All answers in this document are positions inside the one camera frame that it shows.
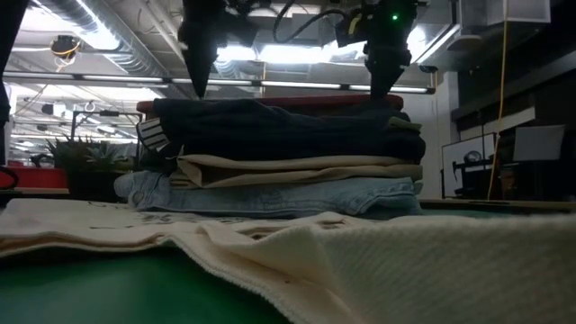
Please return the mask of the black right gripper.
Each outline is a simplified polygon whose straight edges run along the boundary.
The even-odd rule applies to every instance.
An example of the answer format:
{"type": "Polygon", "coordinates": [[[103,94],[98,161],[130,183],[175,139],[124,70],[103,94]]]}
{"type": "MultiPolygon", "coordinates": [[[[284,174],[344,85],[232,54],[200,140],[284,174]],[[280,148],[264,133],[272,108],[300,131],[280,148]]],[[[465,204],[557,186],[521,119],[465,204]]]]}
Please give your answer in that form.
{"type": "Polygon", "coordinates": [[[361,0],[335,27],[337,45],[364,42],[371,74],[370,99],[383,99],[410,64],[408,37],[418,0],[361,0]]]}

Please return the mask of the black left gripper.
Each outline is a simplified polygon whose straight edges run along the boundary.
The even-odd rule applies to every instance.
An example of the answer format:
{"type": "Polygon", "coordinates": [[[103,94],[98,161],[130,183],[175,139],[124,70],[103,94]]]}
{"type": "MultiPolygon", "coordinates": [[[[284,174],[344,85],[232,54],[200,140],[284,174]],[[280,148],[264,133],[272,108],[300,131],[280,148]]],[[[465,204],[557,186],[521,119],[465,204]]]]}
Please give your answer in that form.
{"type": "MultiPolygon", "coordinates": [[[[224,46],[231,35],[251,47],[258,27],[248,19],[256,0],[182,0],[182,21],[177,38],[186,45],[224,46]]],[[[184,62],[196,95],[203,99],[217,58],[216,47],[193,47],[184,50],[184,62]]]]}

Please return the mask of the black garment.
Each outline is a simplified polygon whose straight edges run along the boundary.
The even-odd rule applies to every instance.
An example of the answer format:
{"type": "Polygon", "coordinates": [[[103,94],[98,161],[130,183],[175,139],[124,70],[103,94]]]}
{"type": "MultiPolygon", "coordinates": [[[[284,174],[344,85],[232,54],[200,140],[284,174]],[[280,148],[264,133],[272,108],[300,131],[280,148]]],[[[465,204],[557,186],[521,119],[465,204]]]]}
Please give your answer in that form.
{"type": "Polygon", "coordinates": [[[276,131],[410,131],[421,126],[382,103],[361,106],[352,115],[309,116],[256,100],[188,101],[157,99],[150,112],[170,131],[205,133],[276,131]]]}

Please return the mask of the navy Puma print garment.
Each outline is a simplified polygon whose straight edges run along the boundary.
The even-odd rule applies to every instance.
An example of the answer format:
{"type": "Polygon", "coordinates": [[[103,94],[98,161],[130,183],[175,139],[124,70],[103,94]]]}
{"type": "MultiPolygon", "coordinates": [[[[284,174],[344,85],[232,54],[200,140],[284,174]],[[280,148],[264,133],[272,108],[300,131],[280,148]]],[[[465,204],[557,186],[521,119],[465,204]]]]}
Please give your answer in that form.
{"type": "Polygon", "coordinates": [[[328,156],[374,156],[418,163],[426,144],[415,130],[394,126],[322,123],[319,126],[156,118],[137,125],[146,149],[171,158],[179,153],[237,161],[328,156]]]}

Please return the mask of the light blue denim jeans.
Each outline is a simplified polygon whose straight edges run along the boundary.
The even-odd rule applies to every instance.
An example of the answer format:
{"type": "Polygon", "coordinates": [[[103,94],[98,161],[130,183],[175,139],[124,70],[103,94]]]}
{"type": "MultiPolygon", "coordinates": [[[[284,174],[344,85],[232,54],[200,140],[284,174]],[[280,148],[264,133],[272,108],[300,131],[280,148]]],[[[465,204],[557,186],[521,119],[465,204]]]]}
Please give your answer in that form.
{"type": "Polygon", "coordinates": [[[422,213],[408,178],[356,177],[313,184],[261,184],[180,189],[160,173],[118,177],[115,193],[138,211],[190,212],[253,219],[293,219],[335,212],[388,220],[422,213]]]}

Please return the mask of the red plastic laundry bin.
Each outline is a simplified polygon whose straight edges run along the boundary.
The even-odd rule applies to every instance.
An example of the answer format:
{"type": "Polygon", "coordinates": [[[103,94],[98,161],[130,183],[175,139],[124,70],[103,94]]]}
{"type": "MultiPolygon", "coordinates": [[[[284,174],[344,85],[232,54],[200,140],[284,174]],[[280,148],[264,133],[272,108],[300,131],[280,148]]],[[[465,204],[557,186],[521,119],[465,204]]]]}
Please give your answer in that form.
{"type": "MultiPolygon", "coordinates": [[[[267,97],[254,98],[255,101],[271,106],[281,107],[294,113],[307,115],[332,114],[342,111],[345,107],[363,104],[370,100],[369,94],[345,94],[323,96],[295,96],[295,97],[267,97]]],[[[388,103],[396,110],[401,111],[404,100],[397,95],[389,94],[388,103]]],[[[136,111],[143,113],[146,119],[156,118],[153,113],[154,101],[139,102],[136,111]]]]}

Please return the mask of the red background bin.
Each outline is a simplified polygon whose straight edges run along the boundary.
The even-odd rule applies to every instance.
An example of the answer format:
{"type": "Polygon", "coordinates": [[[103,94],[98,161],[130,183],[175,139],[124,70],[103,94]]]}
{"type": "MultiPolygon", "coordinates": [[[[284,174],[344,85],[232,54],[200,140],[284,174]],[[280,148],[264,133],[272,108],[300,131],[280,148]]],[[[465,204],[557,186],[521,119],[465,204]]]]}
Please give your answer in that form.
{"type": "Polygon", "coordinates": [[[9,166],[19,178],[15,188],[67,188],[67,174],[63,169],[49,167],[9,166]]]}

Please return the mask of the small potted succulent plant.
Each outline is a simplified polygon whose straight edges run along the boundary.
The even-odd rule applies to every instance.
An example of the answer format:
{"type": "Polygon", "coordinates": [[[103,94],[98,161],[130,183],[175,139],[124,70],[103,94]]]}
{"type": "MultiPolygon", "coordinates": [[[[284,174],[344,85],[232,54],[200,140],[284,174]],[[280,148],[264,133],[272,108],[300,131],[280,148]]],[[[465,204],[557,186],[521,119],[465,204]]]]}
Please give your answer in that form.
{"type": "Polygon", "coordinates": [[[134,170],[135,157],[122,153],[116,145],[91,139],[48,140],[47,146],[55,168],[66,173],[72,199],[104,203],[122,200],[113,185],[118,177],[134,170]]]}

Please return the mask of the grey chair back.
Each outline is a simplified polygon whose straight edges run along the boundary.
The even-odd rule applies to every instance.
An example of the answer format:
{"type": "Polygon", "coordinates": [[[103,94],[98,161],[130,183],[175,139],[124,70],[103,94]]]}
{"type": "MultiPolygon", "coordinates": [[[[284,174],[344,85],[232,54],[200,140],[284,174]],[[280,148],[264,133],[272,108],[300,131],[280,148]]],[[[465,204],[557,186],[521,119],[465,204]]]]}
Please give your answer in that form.
{"type": "Polygon", "coordinates": [[[513,160],[552,161],[561,156],[564,125],[517,127],[513,160]]]}

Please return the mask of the cream printed tote bag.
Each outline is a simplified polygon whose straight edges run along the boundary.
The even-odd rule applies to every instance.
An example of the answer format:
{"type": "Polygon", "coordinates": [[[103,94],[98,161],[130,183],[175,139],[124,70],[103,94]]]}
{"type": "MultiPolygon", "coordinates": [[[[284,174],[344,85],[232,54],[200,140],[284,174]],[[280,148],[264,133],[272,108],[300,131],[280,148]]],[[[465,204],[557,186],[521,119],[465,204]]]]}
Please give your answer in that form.
{"type": "Polygon", "coordinates": [[[0,211],[0,257],[165,244],[292,324],[576,324],[576,215],[249,220],[48,199],[0,211]]]}

